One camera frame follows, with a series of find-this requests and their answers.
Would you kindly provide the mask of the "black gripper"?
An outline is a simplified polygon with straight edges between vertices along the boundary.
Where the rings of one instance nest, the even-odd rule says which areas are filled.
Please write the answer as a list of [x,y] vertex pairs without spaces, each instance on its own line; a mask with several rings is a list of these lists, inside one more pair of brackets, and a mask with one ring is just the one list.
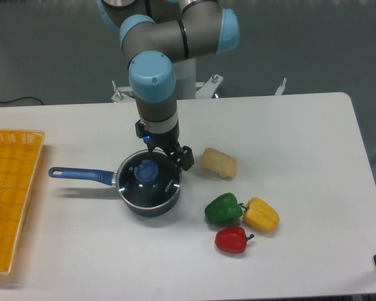
[[135,132],[139,139],[142,139],[151,153],[156,147],[162,149],[174,164],[188,171],[194,165],[192,149],[178,143],[179,122],[144,122],[138,120],[135,123]]

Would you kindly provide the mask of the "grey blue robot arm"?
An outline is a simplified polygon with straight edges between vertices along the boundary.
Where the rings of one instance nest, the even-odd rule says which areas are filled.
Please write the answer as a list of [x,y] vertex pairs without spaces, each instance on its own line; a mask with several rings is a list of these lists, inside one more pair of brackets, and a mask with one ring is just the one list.
[[218,55],[239,43],[239,22],[218,1],[98,1],[103,20],[119,30],[139,120],[136,135],[149,152],[159,148],[176,166],[194,164],[190,147],[179,144],[174,63]]

